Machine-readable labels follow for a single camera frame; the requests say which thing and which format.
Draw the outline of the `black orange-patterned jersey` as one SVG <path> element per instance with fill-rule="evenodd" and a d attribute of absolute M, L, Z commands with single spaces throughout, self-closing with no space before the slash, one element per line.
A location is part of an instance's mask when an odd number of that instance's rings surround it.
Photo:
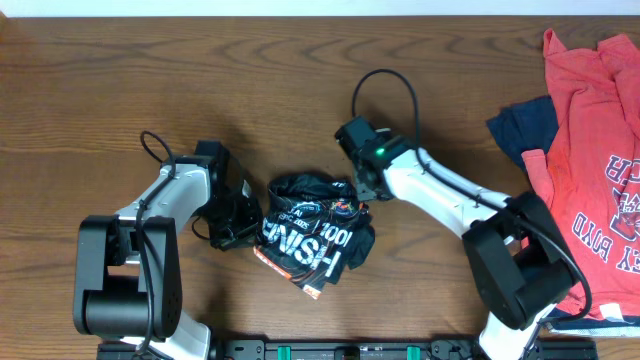
<path fill-rule="evenodd" d="M 368 207 L 347 180 L 285 175 L 268 185 L 270 206 L 254 255 L 313 299 L 366 261 L 375 244 Z"/>

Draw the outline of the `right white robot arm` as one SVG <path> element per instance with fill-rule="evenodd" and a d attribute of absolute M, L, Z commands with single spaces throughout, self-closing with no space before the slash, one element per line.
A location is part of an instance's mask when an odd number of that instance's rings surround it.
<path fill-rule="evenodd" d="M 474 359 L 525 359 L 542 349 L 553 308 L 587 283 L 544 202 L 488 190 L 438 163 L 404 137 L 340 143 L 370 200 L 398 199 L 457 235 L 477 292 L 489 311 Z"/>

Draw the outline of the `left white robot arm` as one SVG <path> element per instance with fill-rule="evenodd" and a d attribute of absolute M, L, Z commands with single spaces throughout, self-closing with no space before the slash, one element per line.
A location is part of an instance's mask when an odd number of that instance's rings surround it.
<path fill-rule="evenodd" d="M 219 251 L 252 246 L 261 220 L 238 160 L 168 157 L 157 180 L 113 215 L 90 215 L 77 242 L 73 321 L 102 342 L 100 359 L 222 359 L 211 328 L 183 309 L 178 237 L 203 221 L 197 238 Z"/>

